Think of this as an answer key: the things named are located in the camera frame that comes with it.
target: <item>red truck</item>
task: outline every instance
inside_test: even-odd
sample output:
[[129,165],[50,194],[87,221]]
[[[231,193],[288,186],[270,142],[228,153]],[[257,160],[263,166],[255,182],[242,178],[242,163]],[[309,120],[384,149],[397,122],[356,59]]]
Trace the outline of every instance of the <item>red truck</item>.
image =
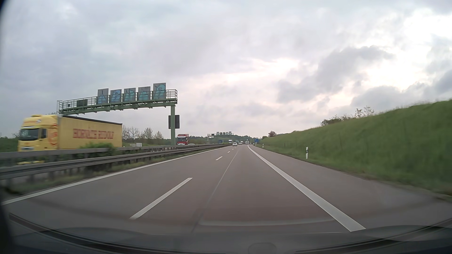
[[188,145],[188,134],[178,134],[176,144]]

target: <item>green metal gantry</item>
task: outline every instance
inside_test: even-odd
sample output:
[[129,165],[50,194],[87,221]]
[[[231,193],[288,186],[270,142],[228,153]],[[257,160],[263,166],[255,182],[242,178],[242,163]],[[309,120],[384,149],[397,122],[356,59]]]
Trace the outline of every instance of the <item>green metal gantry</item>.
[[63,115],[78,115],[90,112],[109,112],[129,108],[171,107],[171,143],[176,145],[176,104],[177,90],[138,92],[134,94],[116,94],[94,96],[82,99],[58,101],[58,113]]

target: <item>white lane marking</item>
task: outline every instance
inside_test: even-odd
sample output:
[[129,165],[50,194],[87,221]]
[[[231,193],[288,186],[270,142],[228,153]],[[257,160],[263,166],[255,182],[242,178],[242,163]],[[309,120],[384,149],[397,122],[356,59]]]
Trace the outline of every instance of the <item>white lane marking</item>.
[[176,185],[176,187],[172,188],[167,193],[165,193],[162,196],[160,196],[160,198],[156,199],[154,202],[150,203],[149,205],[145,206],[143,209],[138,211],[136,214],[132,215],[132,217],[130,217],[130,219],[131,220],[135,220],[135,219],[139,218],[141,215],[145,214],[147,211],[149,211],[151,208],[156,206],[158,203],[160,203],[162,200],[167,198],[169,195],[171,195],[173,192],[175,192],[177,189],[182,187],[182,185],[186,184],[191,179],[193,179],[193,178],[189,177],[189,178],[185,179],[183,182],[181,182],[178,185]]
[[337,209],[332,204],[328,203],[328,201],[324,200],[321,196],[317,195],[315,192],[308,189],[306,186],[295,180],[292,176],[288,175],[286,172],[280,170],[277,166],[273,165],[268,160],[264,159],[262,156],[258,155],[255,151],[253,151],[250,147],[248,147],[255,155],[257,155],[261,160],[263,160],[267,165],[269,165],[273,170],[275,170],[278,174],[284,177],[287,181],[289,181],[293,186],[295,186],[298,190],[303,192],[309,199],[314,201],[320,208],[322,208],[325,212],[331,215],[335,220],[337,220],[340,224],[342,224],[346,229],[351,231],[357,231],[366,229],[361,224],[356,222],[354,219],[350,218],[348,215],[343,213],[341,210]]
[[96,177],[96,178],[83,180],[83,181],[76,182],[76,183],[70,183],[70,184],[67,184],[67,185],[62,185],[62,186],[51,188],[51,189],[48,189],[48,190],[45,190],[45,191],[36,192],[36,193],[30,194],[30,195],[9,199],[9,200],[3,201],[1,203],[1,205],[11,204],[11,203],[14,203],[14,202],[17,202],[17,201],[21,201],[21,200],[24,200],[24,199],[27,199],[27,198],[33,198],[33,197],[40,196],[40,195],[43,195],[43,194],[47,194],[47,193],[50,193],[50,192],[54,192],[54,191],[57,191],[57,190],[66,189],[66,188],[69,188],[69,187],[72,187],[72,186],[76,186],[76,185],[79,185],[79,184],[89,183],[89,182],[92,182],[92,181],[95,181],[95,180],[99,180],[99,179],[104,179],[104,178],[107,178],[107,177],[110,177],[110,176],[127,173],[127,172],[134,171],[134,170],[137,170],[137,169],[142,169],[142,168],[145,168],[145,167],[158,165],[158,164],[162,164],[162,163],[165,163],[165,162],[170,162],[170,161],[173,161],[173,160],[183,159],[183,158],[187,158],[187,157],[190,157],[190,156],[193,156],[193,155],[207,153],[207,152],[215,151],[215,150],[222,149],[222,148],[224,148],[224,147],[220,147],[220,148],[209,150],[209,151],[200,152],[200,153],[197,153],[197,154],[187,155],[187,156],[184,156],[184,157],[174,158],[174,159],[170,159],[170,160],[164,160],[164,161],[161,161],[161,162],[157,162],[157,163],[153,163],[153,164],[149,164],[149,165],[145,165],[145,166],[141,166],[141,167],[137,167],[137,168],[133,168],[133,169],[128,169],[128,170],[124,170],[124,171],[120,171],[120,172],[116,172],[116,173],[112,173],[112,174],[107,174],[107,175],[103,175],[103,176],[99,176],[99,177]]

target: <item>truck windshield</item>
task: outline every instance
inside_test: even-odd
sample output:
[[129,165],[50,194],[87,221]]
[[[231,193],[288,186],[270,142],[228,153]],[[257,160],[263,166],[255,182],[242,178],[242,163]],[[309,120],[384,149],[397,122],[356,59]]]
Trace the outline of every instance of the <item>truck windshield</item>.
[[38,139],[39,129],[20,130],[19,140],[33,141]]

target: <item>highway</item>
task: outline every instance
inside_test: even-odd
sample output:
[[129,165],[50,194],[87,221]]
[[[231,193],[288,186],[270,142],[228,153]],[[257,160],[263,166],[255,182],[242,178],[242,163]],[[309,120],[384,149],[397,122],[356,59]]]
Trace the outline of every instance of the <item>highway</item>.
[[[3,202],[55,229],[149,234],[351,232],[431,225],[452,204],[252,145],[228,146]],[[15,234],[23,229],[12,223]]]

